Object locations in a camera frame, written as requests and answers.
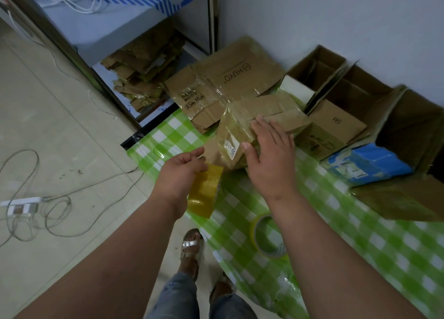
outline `sandal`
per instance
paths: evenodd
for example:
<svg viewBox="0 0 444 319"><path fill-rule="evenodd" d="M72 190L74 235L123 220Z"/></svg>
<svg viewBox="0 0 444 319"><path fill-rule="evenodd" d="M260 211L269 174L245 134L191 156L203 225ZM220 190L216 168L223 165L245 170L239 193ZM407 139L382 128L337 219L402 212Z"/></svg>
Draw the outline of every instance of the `sandal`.
<svg viewBox="0 0 444 319"><path fill-rule="evenodd" d="M200 238L196 240L189 241L187 238L191 237L194 234L199 234ZM203 244L205 243L202 234L199 232L199 229L194 228L191 230L188 230L183 237L183 243L182 243L182 251L180 253L180 260L182 260L184 257L192 258L196 261L196 273L193 277L193 281L195 282L197 280L197 276L199 274L199 265L200 260L202 257L203 252ZM185 252L185 249L193 246L199 246L199 251L197 252Z"/></svg>
<svg viewBox="0 0 444 319"><path fill-rule="evenodd" d="M223 272L220 276L219 279L216 281L216 283L214 284L214 288L210 293L210 304L215 300L212 299L213 298L213 294L214 291L216 291L216 287L219 283L224 283L226 285L228 285L231 289L231 294L235 294L237 291L236 286L234 285L234 283L230 280L230 278L227 277L227 275L225 274L225 272Z"/></svg>

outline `packing tape roll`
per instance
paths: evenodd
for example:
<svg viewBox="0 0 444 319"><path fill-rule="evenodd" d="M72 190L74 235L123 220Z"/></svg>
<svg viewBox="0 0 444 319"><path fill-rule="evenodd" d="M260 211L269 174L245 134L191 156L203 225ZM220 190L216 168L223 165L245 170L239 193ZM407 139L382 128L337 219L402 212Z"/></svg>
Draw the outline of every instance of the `packing tape roll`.
<svg viewBox="0 0 444 319"><path fill-rule="evenodd" d="M196 174L188 194L188 211L207 219L210 218L219 191L222 172L223 167L208 165L208 171Z"/></svg>
<svg viewBox="0 0 444 319"><path fill-rule="evenodd" d="M257 238L257 230L258 225L263 222L265 219L272 218L270 213L262 214L256 216L251 222L250 222L250 241L253 244L253 246L256 248L256 250L262 254L263 256L270 258L270 259L286 259L287 256L287 250L284 245L284 241L282 240L282 243L277 245L277 249L274 251L266 251L263 248L261 248L258 238Z"/></svg>

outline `jeans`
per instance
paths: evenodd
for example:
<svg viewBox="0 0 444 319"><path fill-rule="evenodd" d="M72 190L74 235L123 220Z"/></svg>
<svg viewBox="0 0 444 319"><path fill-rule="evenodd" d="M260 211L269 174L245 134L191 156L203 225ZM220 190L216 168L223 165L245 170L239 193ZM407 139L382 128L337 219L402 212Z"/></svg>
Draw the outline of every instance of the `jeans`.
<svg viewBox="0 0 444 319"><path fill-rule="evenodd" d="M184 272L176 273L162 289L145 319L199 319L197 287ZM237 294L226 294L210 306L210 319L258 319L253 309Z"/></svg>

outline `green checkered tablecloth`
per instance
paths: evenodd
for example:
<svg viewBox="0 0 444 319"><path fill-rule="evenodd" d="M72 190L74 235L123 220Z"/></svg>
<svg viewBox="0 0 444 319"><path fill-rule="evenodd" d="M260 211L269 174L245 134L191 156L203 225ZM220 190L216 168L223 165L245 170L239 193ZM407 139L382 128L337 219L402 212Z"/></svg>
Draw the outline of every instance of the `green checkered tablecloth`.
<svg viewBox="0 0 444 319"><path fill-rule="evenodd" d="M180 110L128 150L155 179L171 156L201 146L201 135ZM444 223L388 221L348 193L345 183L296 151L298 184L319 215L426 316L438 311L444 287ZM238 289L283 318L306 318L304 302L286 260L261 256L248 238L249 222L268 211L244 170L224 174L209 220L189 216ZM271 242L279 238L268 232Z"/></svg>

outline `hand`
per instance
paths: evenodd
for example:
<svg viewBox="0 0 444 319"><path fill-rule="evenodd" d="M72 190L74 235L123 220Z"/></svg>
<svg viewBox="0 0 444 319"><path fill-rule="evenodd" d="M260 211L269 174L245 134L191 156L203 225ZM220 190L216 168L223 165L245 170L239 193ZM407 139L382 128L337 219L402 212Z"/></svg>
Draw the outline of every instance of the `hand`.
<svg viewBox="0 0 444 319"><path fill-rule="evenodd" d="M196 174L208 170L205 158L197 158L203 152L203 147L199 147L172 157L165 162L157 177L151 195L171 206L176 219L181 218L186 211L186 197Z"/></svg>
<svg viewBox="0 0 444 319"><path fill-rule="evenodd" d="M242 143L242 148L253 185L269 206L291 198L297 192L293 136L288 136L277 122L267 123L260 115L251 128L258 136L261 155L249 143Z"/></svg>

